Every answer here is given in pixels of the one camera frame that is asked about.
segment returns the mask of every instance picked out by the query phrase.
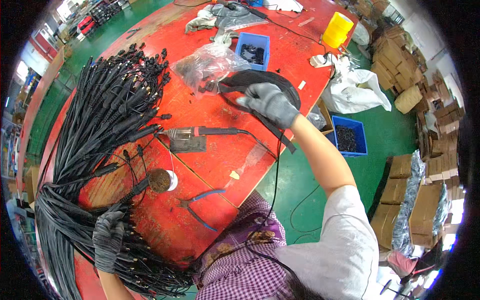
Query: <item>red tabletop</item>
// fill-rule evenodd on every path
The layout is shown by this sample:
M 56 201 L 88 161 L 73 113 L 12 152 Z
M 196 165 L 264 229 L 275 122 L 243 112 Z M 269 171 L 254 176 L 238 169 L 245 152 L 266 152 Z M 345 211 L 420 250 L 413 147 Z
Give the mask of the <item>red tabletop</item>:
M 340 11 L 356 24 L 357 19 L 340 6 L 328 0 L 304 0 L 303 11 L 297 18 L 289 18 L 276 11 L 265 8 L 259 10 L 267 13 L 276 23 L 286 26 L 299 34 L 319 39 L 326 29 L 334 12 Z M 177 61 L 192 54 L 200 46 L 209 43 L 209 37 L 216 34 L 216 29 L 202 30 L 184 34 L 186 23 L 196 17 L 197 8 L 183 8 L 169 4 L 152 13 L 132 28 L 142 27 L 133 37 L 126 40 L 127 33 L 119 37 L 102 56 L 108 58 L 129 44 L 144 42 L 143 49 L 147 56 L 160 53 L 167 48 L 167 59 Z M 292 17 L 291 12 L 283 12 Z M 301 98 L 300 111 L 303 115 L 315 105 L 330 76 L 330 67 L 315 69 L 308 60 L 313 55 L 324 54 L 323 46 L 295 35 L 275 24 L 253 26 L 240 31 L 270 36 L 270 61 L 268 71 L 280 69 L 280 75 L 298 87 L 302 81 L 306 84 L 297 91 Z M 234 40 L 231 49 L 235 49 Z M 338 53 L 337 49 L 325 46 L 326 51 Z M 163 120 L 165 129 L 207 126 L 237 127 L 252 132 L 264 144 L 276 152 L 278 139 L 266 129 L 254 116 L 244 113 L 227 104 L 220 96 L 204 96 L 197 99 L 191 90 L 173 72 L 171 81 L 166 85 L 159 114 L 171 113 L 170 120 Z M 55 157 L 55 141 L 58 137 L 66 111 L 70 105 L 69 98 L 56 120 L 47 142 L 40 168 L 47 165 L 44 181 L 50 181 Z M 292 138 L 287 130 L 285 135 Z M 136 154 L 136 144 L 145 145 L 151 137 L 145 137 L 135 144 L 128 144 L 118 149 L 129 150 Z M 269 171 L 274 159 L 247 135 L 208 136 L 207 151 L 204 153 L 185 153 L 170 156 L 169 141 L 162 137 L 162 143 L 153 140 L 144 151 L 147 169 L 164 168 L 173 170 L 179 177 L 178 187 L 172 192 L 157 194 L 150 189 L 139 204 L 141 195 L 134 198 L 137 204 L 132 215 L 138 224 L 137 231 L 150 243 L 152 249 L 167 259 L 179 264 L 188 262 L 201 253 L 215 240 L 221 231 L 235 218 L 237 209 L 252 192 L 264 175 Z M 144 178 L 142 162 L 133 160 L 137 177 Z M 230 176 L 235 171 L 240 178 Z M 128 193 L 132 187 L 131 173 L 127 167 L 89 182 L 80 195 L 80 205 L 95 207 L 113 203 Z M 177 199 L 190 199 L 211 189 L 225 189 L 224 194 L 214 194 L 193 204 L 192 209 L 218 232 L 208 230 L 198 223 L 186 210 L 176 207 Z M 93 275 L 92 267 L 81 256 L 75 257 L 77 285 L 84 299 L 103 295 L 98 279 Z

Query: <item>black sleeve bundle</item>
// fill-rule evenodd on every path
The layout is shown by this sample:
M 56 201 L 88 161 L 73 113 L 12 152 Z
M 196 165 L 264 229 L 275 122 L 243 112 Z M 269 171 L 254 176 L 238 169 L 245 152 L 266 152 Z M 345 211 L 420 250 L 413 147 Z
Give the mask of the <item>black sleeve bundle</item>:
M 147 188 L 148 178 L 135 182 L 130 165 L 134 157 L 124 159 L 123 164 L 132 172 L 134 187 L 130 193 L 111 207 L 84 210 L 77 205 L 80 189 L 90 179 L 123 166 L 108 164 L 117 147 L 162 130 L 159 125 L 146 124 L 156 117 L 163 88 L 170 81 L 166 56 L 167 50 L 163 49 L 160 55 L 145 57 L 132 44 L 108 60 L 100 58 L 92 63 L 90 58 L 81 70 L 57 140 L 53 182 L 42 186 L 35 201 L 40 245 L 61 299 L 81 299 L 75 283 L 73 250 L 94 263 L 95 221 L 107 210 L 125 213 L 122 251 L 115 265 L 125 286 L 155 299 L 185 295 L 192 285 L 188 272 L 153 254 L 135 232 L 130 220 L 131 201 Z M 139 148 L 143 159 L 143 149 Z

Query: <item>forearm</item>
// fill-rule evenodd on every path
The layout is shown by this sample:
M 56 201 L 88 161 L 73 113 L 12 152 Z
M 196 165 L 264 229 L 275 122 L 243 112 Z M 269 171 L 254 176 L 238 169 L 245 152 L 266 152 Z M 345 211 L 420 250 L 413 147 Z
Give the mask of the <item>forearm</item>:
M 295 118 L 290 129 L 327 198 L 344 185 L 357 186 L 350 167 L 337 148 L 303 115 Z
M 102 283 L 103 291 L 107 300 L 132 300 L 132 294 L 123 285 L 116 274 L 110 274 L 98 270 L 98 277 Z

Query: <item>soldering iron handle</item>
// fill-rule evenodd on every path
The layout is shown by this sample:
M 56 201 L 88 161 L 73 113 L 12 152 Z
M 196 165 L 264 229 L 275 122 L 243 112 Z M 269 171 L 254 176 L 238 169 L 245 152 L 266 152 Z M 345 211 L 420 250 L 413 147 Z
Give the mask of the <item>soldering iron handle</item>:
M 230 128 L 209 128 L 205 126 L 194 127 L 193 128 L 193 135 L 200 136 L 200 135 L 235 135 L 238 134 L 239 131 L 235 127 Z

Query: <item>work glove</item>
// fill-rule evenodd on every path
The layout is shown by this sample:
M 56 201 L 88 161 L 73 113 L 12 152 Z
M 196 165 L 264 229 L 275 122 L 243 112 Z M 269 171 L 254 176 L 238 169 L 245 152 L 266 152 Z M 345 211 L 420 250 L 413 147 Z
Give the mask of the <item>work glove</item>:
M 280 88 L 270 83 L 250 85 L 245 92 L 245 97 L 237 98 L 237 103 L 256 110 L 281 129 L 292 126 L 295 117 L 300 114 L 283 95 Z
M 123 212 L 104 213 L 99 216 L 93 230 L 95 267 L 103 272 L 114 273 L 115 262 L 121 250 L 123 238 Z
M 215 27 L 216 18 L 196 17 L 185 26 L 185 34 L 189 31 L 195 32 L 202 29 L 212 29 Z

